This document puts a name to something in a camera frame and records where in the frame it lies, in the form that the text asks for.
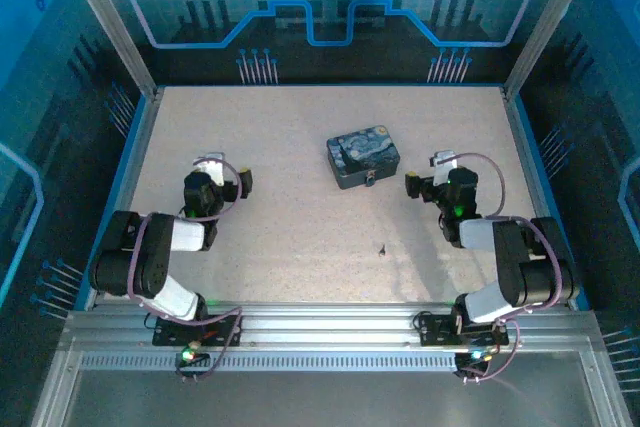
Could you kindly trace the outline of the starry night print tin box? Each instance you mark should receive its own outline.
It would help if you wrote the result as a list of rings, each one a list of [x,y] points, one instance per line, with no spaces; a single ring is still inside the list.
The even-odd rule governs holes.
[[[370,172],[375,173],[376,182],[392,177],[401,160],[384,125],[330,138],[326,148],[331,170],[341,190],[367,187],[366,177]]]

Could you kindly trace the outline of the small LED circuit board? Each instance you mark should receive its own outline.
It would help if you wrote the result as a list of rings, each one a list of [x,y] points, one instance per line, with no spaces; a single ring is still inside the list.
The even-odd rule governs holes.
[[[201,348],[202,343],[200,341],[189,342],[179,354],[177,365],[182,368],[209,359],[209,354],[202,352]]]
[[[493,353],[487,349],[471,349],[468,352],[455,354],[455,365],[461,370],[463,367],[473,367],[476,364],[487,364]]]

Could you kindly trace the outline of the grey metal panel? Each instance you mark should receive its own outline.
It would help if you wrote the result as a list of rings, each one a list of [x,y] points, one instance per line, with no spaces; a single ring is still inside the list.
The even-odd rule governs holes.
[[[568,361],[465,385],[439,373],[87,372],[64,427],[599,427]]]

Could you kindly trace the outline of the aluminium table side rail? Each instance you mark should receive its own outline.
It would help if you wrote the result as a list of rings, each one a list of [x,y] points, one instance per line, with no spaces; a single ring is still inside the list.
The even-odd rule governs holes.
[[[585,294],[580,292],[580,282],[575,266],[572,265],[571,273],[566,269],[566,262],[573,261],[571,249],[524,105],[517,97],[512,102],[504,101],[504,109],[513,138],[513,150],[518,160],[515,160],[515,155],[500,160],[500,165],[506,169],[506,204],[503,215],[555,219],[558,236],[562,241],[556,245],[552,242],[550,235],[545,234],[545,237],[552,244],[560,261],[563,282],[572,280],[573,286],[577,288],[576,296],[569,301],[569,304],[573,310],[588,310],[589,304]]]
[[[90,310],[94,305],[96,292],[89,283],[89,268],[98,253],[111,215],[116,210],[127,210],[131,205],[164,90],[164,87],[159,87],[153,100],[142,96],[138,103],[89,254],[87,268],[74,304],[75,311]]]

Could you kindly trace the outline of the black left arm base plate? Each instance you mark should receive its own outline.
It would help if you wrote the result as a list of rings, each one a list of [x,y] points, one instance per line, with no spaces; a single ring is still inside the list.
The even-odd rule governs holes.
[[[233,329],[236,316],[232,315],[204,326],[187,326],[169,320],[157,319],[153,328],[152,345],[156,347],[185,347],[191,341],[200,341],[204,347],[223,347],[232,333],[230,345],[240,344],[242,322]]]

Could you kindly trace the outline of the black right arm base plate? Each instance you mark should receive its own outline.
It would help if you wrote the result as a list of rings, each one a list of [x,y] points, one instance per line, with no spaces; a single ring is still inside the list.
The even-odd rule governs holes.
[[[420,311],[414,315],[412,326],[419,335],[422,347],[502,347],[509,344],[504,328],[492,323],[465,324],[457,314]]]

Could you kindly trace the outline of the aluminium mounting rail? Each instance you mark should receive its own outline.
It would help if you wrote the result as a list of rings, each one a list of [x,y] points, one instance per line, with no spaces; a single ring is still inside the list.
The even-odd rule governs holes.
[[[416,351],[412,319],[420,311],[447,314],[443,303],[247,303],[242,308],[242,351]],[[510,337],[526,353],[604,350],[590,311],[551,308],[517,317]],[[134,304],[106,302],[72,313],[60,351],[152,350],[153,320]]]

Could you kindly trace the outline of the aluminium frame post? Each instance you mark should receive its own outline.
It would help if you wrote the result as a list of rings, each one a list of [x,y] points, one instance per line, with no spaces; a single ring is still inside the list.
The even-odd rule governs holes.
[[[141,94],[156,99],[158,87],[112,0],[86,0]]]
[[[504,100],[515,101],[573,0],[548,0],[506,82]]]

